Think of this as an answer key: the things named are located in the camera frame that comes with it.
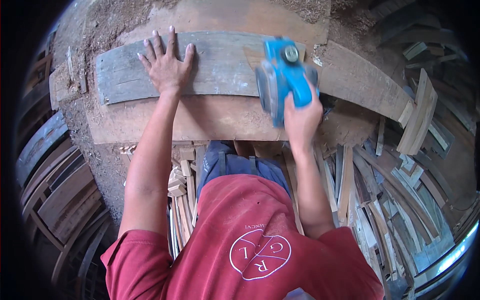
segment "blue power tool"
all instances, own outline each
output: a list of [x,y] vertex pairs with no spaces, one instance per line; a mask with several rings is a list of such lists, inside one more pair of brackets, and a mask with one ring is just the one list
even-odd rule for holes
[[276,37],[264,40],[265,60],[255,68],[258,94],[262,108],[272,117],[273,126],[284,127],[285,97],[293,92],[295,107],[301,108],[312,101],[312,94],[306,74],[313,86],[317,86],[317,70],[303,65],[299,59],[299,51],[288,37]]

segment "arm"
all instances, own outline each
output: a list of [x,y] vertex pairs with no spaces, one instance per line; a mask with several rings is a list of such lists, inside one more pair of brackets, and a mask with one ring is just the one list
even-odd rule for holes
[[313,97],[309,105],[295,108],[292,94],[285,98],[285,131],[297,165],[300,222],[305,235],[317,239],[327,231],[335,229],[335,225],[313,156],[312,141],[322,120],[323,106],[310,82],[309,86]]
[[173,119],[186,84],[194,53],[189,44],[185,62],[174,55],[175,29],[170,27],[167,51],[163,54],[160,36],[153,31],[154,45],[144,41],[146,58],[138,54],[160,92],[155,111],[138,143],[125,186],[125,204],[119,237],[131,229],[144,229],[167,236],[167,186],[172,155]]

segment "person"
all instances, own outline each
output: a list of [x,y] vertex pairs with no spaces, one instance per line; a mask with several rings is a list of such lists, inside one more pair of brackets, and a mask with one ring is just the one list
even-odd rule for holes
[[184,62],[166,53],[157,31],[139,59],[160,93],[138,143],[125,186],[118,240],[102,255],[112,299],[382,299],[382,284],[352,231],[335,228],[313,155],[323,107],[296,109],[285,99],[285,131],[298,178],[295,225],[289,190],[274,163],[241,157],[226,142],[210,144],[202,166],[198,220],[177,259],[168,252],[167,186],[173,120],[195,46]]

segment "t-shirt logo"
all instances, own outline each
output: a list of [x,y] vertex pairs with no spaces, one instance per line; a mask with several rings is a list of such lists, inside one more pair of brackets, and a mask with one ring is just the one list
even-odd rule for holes
[[230,248],[230,263],[245,280],[270,276],[290,259],[292,249],[288,240],[279,235],[263,235],[263,231],[245,233]]

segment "hand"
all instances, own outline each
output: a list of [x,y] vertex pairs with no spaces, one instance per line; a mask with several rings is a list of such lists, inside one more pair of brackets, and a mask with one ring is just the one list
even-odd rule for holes
[[312,93],[311,103],[302,108],[296,108],[292,92],[285,97],[285,132],[294,155],[311,149],[313,136],[324,113],[324,107],[317,96],[315,87],[308,79],[307,82]]
[[160,93],[166,91],[178,93],[188,81],[190,70],[192,69],[195,46],[193,44],[187,46],[185,60],[181,62],[174,54],[175,28],[173,26],[170,26],[168,30],[168,45],[165,54],[163,54],[158,31],[154,30],[152,35],[153,47],[150,41],[145,39],[146,58],[144,55],[137,53],[138,58],[144,64],[145,70],[148,72],[157,91]]

